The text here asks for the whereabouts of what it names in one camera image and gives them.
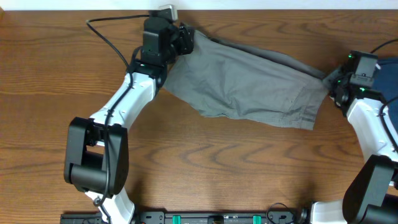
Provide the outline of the grey shorts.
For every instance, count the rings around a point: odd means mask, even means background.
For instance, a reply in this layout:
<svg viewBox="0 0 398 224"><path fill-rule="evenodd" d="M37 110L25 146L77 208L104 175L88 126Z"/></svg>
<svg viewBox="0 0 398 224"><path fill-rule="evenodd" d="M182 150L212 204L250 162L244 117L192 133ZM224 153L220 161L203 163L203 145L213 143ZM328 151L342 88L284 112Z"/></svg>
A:
<svg viewBox="0 0 398 224"><path fill-rule="evenodd" d="M272 50L211 38L200 31L164 84L202 116L313 129L326 97L324 73Z"/></svg>

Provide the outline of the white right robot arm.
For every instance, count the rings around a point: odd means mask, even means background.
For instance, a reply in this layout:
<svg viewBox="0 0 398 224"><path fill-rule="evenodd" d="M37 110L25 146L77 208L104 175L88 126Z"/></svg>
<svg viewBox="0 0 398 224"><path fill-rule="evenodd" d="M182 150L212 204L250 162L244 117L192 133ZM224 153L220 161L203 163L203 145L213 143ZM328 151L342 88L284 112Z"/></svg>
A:
<svg viewBox="0 0 398 224"><path fill-rule="evenodd" d="M343 199L315 202L294 215L292 223L397 223L397 131L389 101L372 89L381 71L373 52L352 50L348 61L324 79L335 105L352 125L365 164Z"/></svg>

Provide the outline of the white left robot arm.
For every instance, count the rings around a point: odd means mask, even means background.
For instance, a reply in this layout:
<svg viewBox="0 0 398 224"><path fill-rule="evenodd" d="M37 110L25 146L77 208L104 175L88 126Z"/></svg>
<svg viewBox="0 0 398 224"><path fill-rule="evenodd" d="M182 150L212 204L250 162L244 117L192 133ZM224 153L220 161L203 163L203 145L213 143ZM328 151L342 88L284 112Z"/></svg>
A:
<svg viewBox="0 0 398 224"><path fill-rule="evenodd" d="M122 85L89 118L74 118L68 127L64 179L92 199L97 213L64 214L60 223L140 223L125 189L129 172L128 132L142 109L167 78L167 67L192 53L194 29L175 26L174 16L153 11L144 16L143 45L125 61Z"/></svg>

